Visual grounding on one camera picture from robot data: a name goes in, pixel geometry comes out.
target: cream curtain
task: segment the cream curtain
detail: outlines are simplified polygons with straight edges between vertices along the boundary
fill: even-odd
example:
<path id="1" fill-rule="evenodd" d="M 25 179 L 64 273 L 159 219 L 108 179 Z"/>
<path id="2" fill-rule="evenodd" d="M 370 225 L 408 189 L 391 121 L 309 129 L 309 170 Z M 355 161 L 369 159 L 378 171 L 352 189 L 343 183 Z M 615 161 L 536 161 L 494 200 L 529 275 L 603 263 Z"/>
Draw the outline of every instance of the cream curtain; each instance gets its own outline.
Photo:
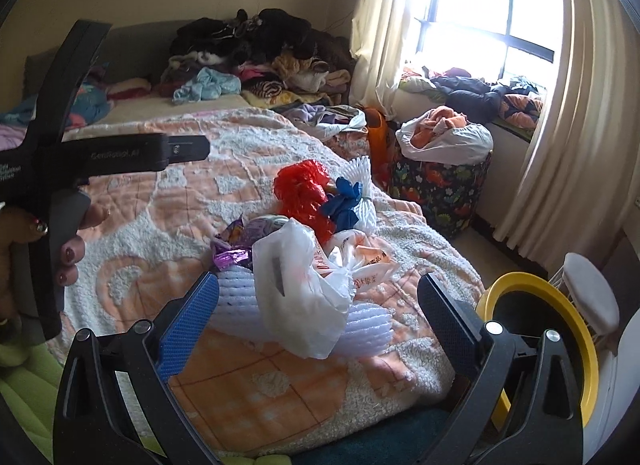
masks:
<path id="1" fill-rule="evenodd" d="M 619 0 L 564 0 L 556 68 L 495 231 L 551 272 L 566 252 L 600 262 L 640 191 L 640 36 Z"/>
<path id="2" fill-rule="evenodd" d="M 358 0 L 351 28 L 351 53 L 358 59 L 351 104 L 388 114 L 402 65 L 402 47 L 412 19 L 412 0 Z"/>

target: blanket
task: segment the blanket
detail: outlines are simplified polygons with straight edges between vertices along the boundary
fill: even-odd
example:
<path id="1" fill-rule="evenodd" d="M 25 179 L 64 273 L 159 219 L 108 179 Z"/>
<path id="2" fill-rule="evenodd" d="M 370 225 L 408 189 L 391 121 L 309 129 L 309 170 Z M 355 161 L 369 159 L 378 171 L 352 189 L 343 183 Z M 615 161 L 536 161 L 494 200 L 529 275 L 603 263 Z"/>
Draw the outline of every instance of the blanket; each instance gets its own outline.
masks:
<path id="1" fill-rule="evenodd" d="M 209 267 L 212 236 L 240 214 L 276 212 L 273 179 L 283 166 L 317 159 L 335 177 L 346 163 L 281 115 L 255 108 L 94 125 L 66 139 L 157 131 L 205 134 L 209 157 L 158 174 L 92 178 L 86 191 L 111 215 L 82 232 L 86 257 L 78 283 L 66 288 L 63 333 L 50 344 L 60 361 L 76 330 L 122 332 L 181 297 Z M 417 283 L 433 271 L 454 298 L 476 304 L 484 291 L 480 276 L 427 226 L 416 204 L 377 189 L 373 200 L 378 232 L 372 240 L 400 268 L 390 282 L 356 299 L 388 308 L 391 344 L 376 357 L 319 361 L 206 329 L 170 385 L 211 448 L 292 454 L 404 411 L 420 395 L 437 402 L 447 394 L 454 373 L 418 307 Z M 149 434 L 130 385 L 121 384 L 136 428 Z"/>

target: floor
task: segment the floor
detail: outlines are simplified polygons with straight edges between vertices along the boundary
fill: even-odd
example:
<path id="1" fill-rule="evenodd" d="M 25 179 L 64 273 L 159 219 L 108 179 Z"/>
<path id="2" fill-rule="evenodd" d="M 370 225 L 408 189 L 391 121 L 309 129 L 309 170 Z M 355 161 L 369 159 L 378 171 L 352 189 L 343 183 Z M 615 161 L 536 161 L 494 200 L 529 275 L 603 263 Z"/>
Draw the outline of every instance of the floor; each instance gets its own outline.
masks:
<path id="1" fill-rule="evenodd" d="M 522 271 L 522 268 L 473 228 L 466 229 L 451 244 L 476 268 L 485 288 L 489 288 L 505 273 Z"/>

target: gray headboard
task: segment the gray headboard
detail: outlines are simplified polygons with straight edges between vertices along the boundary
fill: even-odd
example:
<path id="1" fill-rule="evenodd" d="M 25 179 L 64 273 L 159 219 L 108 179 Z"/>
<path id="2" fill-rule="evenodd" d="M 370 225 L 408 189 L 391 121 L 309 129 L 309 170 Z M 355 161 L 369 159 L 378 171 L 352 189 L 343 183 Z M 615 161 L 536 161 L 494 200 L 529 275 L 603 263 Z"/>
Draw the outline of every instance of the gray headboard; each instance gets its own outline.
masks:
<path id="1" fill-rule="evenodd" d="M 148 22 L 112 28 L 102 43 L 97 64 L 109 63 L 106 81 L 113 83 L 133 77 L 150 76 L 158 82 L 169 58 L 169 46 L 175 31 L 188 20 Z M 22 97 L 38 93 L 58 48 L 32 55 L 24 61 Z"/>

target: yellow rim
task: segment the yellow rim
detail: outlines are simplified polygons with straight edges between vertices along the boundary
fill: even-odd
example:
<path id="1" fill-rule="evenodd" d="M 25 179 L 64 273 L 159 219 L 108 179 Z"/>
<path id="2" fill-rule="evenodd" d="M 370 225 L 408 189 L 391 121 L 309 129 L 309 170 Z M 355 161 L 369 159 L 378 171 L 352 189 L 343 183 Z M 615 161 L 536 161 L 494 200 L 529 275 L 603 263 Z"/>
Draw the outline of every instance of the yellow rim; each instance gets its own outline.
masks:
<path id="1" fill-rule="evenodd" d="M 510 291 L 525 291 L 551 305 L 562 316 L 562 319 L 574 334 L 582 357 L 582 365 L 584 366 L 584 385 L 580 410 L 582 412 L 582 426 L 586 426 L 593 414 L 598 394 L 598 358 L 596 356 L 596 348 L 593 345 L 584 320 L 560 291 L 544 279 L 523 271 L 507 273 L 495 281 L 489 291 L 478 302 L 476 312 L 480 318 L 485 322 L 491 320 L 494 317 L 495 304 L 498 299 Z M 492 422 L 496 428 L 502 428 L 510 408 L 511 401 L 509 401 L 507 394 L 503 390 L 492 416 Z"/>

